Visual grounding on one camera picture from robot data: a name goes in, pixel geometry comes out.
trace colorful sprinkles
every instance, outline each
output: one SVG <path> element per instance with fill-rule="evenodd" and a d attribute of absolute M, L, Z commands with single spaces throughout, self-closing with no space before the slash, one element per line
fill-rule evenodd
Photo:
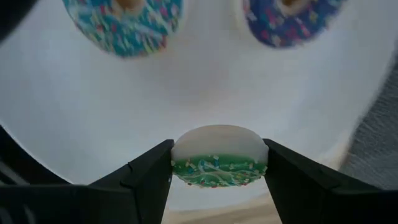
<path fill-rule="evenodd" d="M 267 170 L 261 162 L 234 155 L 205 155 L 172 161 L 173 173 L 188 185 L 199 187 L 245 186 Z"/>

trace frosted donut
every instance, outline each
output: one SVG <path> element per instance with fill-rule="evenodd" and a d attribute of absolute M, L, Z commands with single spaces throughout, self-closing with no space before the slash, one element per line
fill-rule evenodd
<path fill-rule="evenodd" d="M 260 43 L 291 47 L 328 27 L 346 0 L 235 0 L 238 26 Z"/>
<path fill-rule="evenodd" d="M 180 27 L 183 0 L 63 0 L 77 28 L 99 48 L 140 57 L 167 46 Z"/>
<path fill-rule="evenodd" d="M 237 126 L 197 128 L 172 149 L 173 173 L 188 185 L 244 186 L 265 173 L 268 146 L 256 133 Z"/>

